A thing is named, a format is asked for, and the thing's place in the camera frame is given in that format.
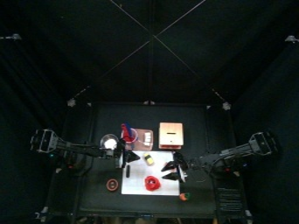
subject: orange object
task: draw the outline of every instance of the orange object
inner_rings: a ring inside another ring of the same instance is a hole
[[[191,198],[191,194],[188,192],[183,192],[180,194],[180,200],[188,200]]]
[[[144,179],[144,187],[145,187],[147,191],[153,191],[157,188],[160,188],[160,186],[161,186],[161,184],[160,184],[160,181],[159,181],[159,179],[156,177],[148,176]]]

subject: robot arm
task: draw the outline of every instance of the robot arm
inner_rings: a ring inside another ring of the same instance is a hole
[[[276,141],[268,132],[259,132],[248,139],[248,143],[223,150],[219,154],[200,157],[200,167],[208,172],[221,172],[225,168],[233,168],[233,161],[247,156],[267,156],[276,149]]]

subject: yellow object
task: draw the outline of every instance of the yellow object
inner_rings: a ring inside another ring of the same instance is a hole
[[[153,158],[148,153],[144,154],[144,161],[147,162],[148,165],[152,165],[155,163]]]

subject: red object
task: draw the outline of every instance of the red object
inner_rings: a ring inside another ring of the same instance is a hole
[[[160,181],[156,177],[153,176],[148,176],[144,179],[144,187],[147,191],[153,191],[155,189],[157,189],[161,186]]]
[[[106,189],[110,192],[113,192],[117,189],[117,181],[113,178],[106,182]]]
[[[121,130],[122,130],[122,139],[126,142],[132,142],[134,140],[134,138],[132,136],[129,136],[129,132],[128,132],[126,126],[124,124],[121,124]]]

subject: table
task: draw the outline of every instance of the table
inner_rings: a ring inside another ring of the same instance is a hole
[[[73,143],[89,141],[98,144],[105,134],[120,136],[120,124],[153,131],[153,151],[159,151],[159,123],[183,124],[183,147],[185,159],[199,158],[235,145],[229,112],[220,105],[155,105],[92,104],[69,109],[64,125],[62,139]],[[109,179],[121,182],[121,169],[110,160],[92,159],[89,170],[82,177],[54,174],[52,192],[48,199],[52,214],[72,216],[134,216],[134,217],[215,217],[216,200],[211,177],[201,170],[188,171],[188,180],[180,184],[180,192],[191,193],[191,200],[161,195],[121,194],[120,189],[109,192],[105,184]]]

